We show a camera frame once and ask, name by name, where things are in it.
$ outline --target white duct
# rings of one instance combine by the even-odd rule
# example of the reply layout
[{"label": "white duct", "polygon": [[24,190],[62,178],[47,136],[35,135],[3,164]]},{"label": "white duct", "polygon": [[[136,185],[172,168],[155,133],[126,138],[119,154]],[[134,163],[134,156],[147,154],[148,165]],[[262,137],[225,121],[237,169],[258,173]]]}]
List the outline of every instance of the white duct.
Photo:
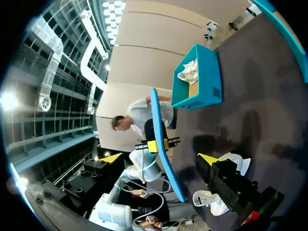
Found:
[{"label": "white duct", "polygon": [[105,90],[106,83],[104,83],[89,67],[88,63],[92,56],[92,53],[95,48],[97,48],[99,54],[102,58],[108,57],[108,53],[104,50],[99,38],[97,37],[96,31],[93,27],[93,24],[90,20],[91,18],[91,11],[84,10],[80,14],[81,21],[86,28],[86,31],[88,32],[89,36],[91,37],[91,41],[84,52],[81,63],[80,63],[80,71],[84,78],[86,78],[88,81],[90,81],[92,84],[94,84],[96,87],[98,87],[101,90]]},{"label": "white duct", "polygon": [[40,16],[31,26],[31,31],[38,39],[45,43],[52,50],[52,57],[47,66],[47,70],[41,85],[38,96],[38,110],[47,112],[51,107],[50,92],[52,83],[56,74],[57,68],[63,55],[62,40],[55,34],[53,29],[45,21],[43,16]]},{"label": "white duct", "polygon": [[87,114],[93,115],[94,114],[94,107],[93,107],[93,100],[94,100],[94,94],[95,94],[96,86],[92,84],[92,88],[90,91],[90,94],[88,96],[88,104],[87,104]]}]

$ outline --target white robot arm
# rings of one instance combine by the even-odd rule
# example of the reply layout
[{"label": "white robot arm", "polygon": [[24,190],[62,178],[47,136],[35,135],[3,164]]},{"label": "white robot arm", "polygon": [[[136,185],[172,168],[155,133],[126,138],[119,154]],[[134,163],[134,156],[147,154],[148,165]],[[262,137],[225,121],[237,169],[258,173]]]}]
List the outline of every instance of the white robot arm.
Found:
[{"label": "white robot arm", "polygon": [[132,212],[128,205],[118,205],[121,188],[131,180],[151,182],[162,175],[162,170],[156,163],[157,154],[151,154],[147,149],[135,150],[129,158],[133,165],[123,171],[115,186],[109,194],[104,194],[103,199],[96,205],[101,220],[117,224],[118,231],[132,231]]}]

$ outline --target teal box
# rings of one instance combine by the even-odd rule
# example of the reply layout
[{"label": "teal box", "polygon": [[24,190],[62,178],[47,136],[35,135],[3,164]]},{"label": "teal box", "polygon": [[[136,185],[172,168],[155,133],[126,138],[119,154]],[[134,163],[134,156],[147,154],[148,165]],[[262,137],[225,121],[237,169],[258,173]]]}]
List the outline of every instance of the teal box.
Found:
[{"label": "teal box", "polygon": [[[198,60],[198,93],[188,97],[189,83],[178,78],[183,64]],[[217,53],[195,44],[173,73],[171,106],[180,109],[195,109],[222,102],[220,70]]]}]

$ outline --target yellow triangle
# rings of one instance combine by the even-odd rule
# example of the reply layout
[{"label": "yellow triangle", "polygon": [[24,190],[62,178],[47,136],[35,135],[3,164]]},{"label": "yellow triangle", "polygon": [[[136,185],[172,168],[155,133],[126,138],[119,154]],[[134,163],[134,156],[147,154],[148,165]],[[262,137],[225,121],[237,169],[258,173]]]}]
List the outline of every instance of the yellow triangle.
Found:
[{"label": "yellow triangle", "polygon": [[103,161],[109,162],[111,164],[112,162],[114,162],[121,155],[123,155],[123,153],[118,153],[118,154],[115,154],[115,155],[111,155],[109,157],[105,157],[105,158],[99,159],[99,161],[103,160]]},{"label": "yellow triangle", "polygon": [[204,155],[201,153],[198,153],[198,155],[201,156],[204,160],[206,160],[211,166],[212,166],[212,163],[215,163],[216,161],[219,160],[217,158],[211,157],[209,155]]}]

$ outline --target gray carpet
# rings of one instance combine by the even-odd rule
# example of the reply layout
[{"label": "gray carpet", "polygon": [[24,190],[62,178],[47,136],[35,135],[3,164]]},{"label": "gray carpet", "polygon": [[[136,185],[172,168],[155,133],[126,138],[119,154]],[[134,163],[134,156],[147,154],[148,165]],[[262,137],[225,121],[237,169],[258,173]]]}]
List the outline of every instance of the gray carpet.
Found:
[{"label": "gray carpet", "polygon": [[[180,185],[191,202],[196,190],[206,190],[195,168],[196,154],[220,157],[236,150],[252,158],[246,176],[259,182],[259,191],[271,186],[285,195],[274,215],[299,216],[296,206],[307,206],[296,202],[307,188],[308,85],[297,62],[263,14],[217,51],[223,103],[178,112],[181,143],[172,166]],[[196,211],[213,231],[231,230],[237,217],[232,212],[214,217],[209,207]],[[271,228],[282,230],[278,225]]]}]

